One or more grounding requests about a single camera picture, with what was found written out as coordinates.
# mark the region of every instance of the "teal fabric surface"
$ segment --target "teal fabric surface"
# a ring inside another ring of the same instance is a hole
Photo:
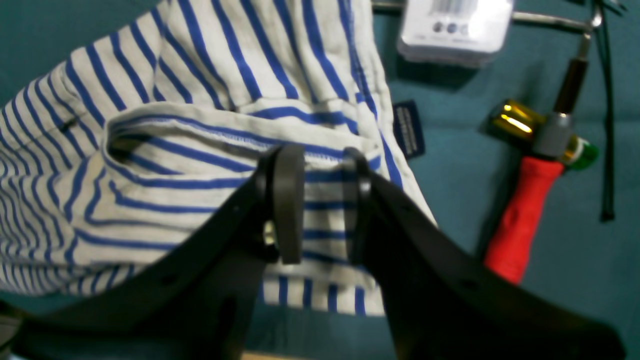
[[[74,48],[126,24],[156,0],[0,1],[0,102],[46,73]],[[616,92],[616,220],[599,221],[604,162],[570,172],[553,187],[534,244],[524,288],[572,311],[611,323],[640,359],[640,4],[609,14]],[[576,2],[517,2],[519,10],[590,16]],[[492,108],[511,97],[550,111],[577,50],[578,36],[516,24],[496,60],[477,72],[401,60],[399,18],[377,15],[376,41],[394,101],[415,99],[427,153],[410,165],[441,228],[466,251],[490,237],[502,211],[519,152],[481,129]],[[596,50],[575,118],[577,132],[604,149],[605,93]],[[0,298],[34,313],[75,298]],[[382,318],[355,318],[257,306],[248,348],[311,359],[392,359]]]

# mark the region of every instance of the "navy label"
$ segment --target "navy label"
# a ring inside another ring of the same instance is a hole
[[[422,124],[415,101],[409,100],[394,105],[394,135],[406,159],[424,155]]]

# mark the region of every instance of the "black plastic part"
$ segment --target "black plastic part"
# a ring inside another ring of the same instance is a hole
[[[569,69],[564,76],[564,83],[556,99],[555,113],[570,114],[580,96],[580,89],[589,63],[585,59],[576,58],[569,63]]]
[[[26,319],[14,354],[30,360],[238,359],[262,273],[279,256],[262,239],[264,222],[286,222],[301,206],[275,209],[275,197],[300,195],[299,188],[275,185],[279,176],[300,176],[300,150],[282,151],[270,151],[214,217],[155,265],[98,297]],[[624,358],[610,327],[503,281],[373,173],[358,151],[348,149],[345,157],[349,256],[381,286],[399,360]],[[293,161],[294,170],[283,172],[280,160]]]
[[[102,295],[25,320],[13,353],[32,360],[238,359],[264,268],[278,259],[263,239],[264,222],[277,216],[271,197],[281,192],[273,191],[271,178],[300,175],[280,174],[281,150],[262,158],[213,217],[144,272]]]
[[[399,360],[625,357],[610,327],[502,280],[455,246],[402,190],[371,172],[362,156],[345,155],[356,165],[345,168],[344,178],[371,184],[355,204],[370,209],[368,235],[354,240],[381,286]]]
[[[305,205],[305,148],[283,147],[275,159],[271,189],[278,251],[283,264],[302,260],[302,218]]]
[[[342,195],[347,255],[352,264],[361,265],[371,222],[369,164],[356,149],[347,148],[344,153]]]
[[[604,0],[598,0],[600,3],[607,4]],[[616,117],[616,97],[614,76],[612,69],[611,39],[609,36],[610,23],[607,19],[609,14],[602,12],[602,26],[596,32],[598,42],[598,55],[604,75],[605,93],[607,97],[607,115],[605,116],[604,128],[606,135],[606,147],[604,156],[604,182],[602,192],[602,213],[600,219],[603,222],[613,221],[616,218],[615,212],[615,117]]]

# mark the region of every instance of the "striped fabric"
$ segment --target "striped fabric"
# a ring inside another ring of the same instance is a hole
[[[346,261],[343,148],[431,218],[393,137],[368,0],[165,1],[75,50],[2,118],[4,291],[93,295],[131,278],[278,143],[306,149],[304,258],[268,268],[268,304],[383,313]]]

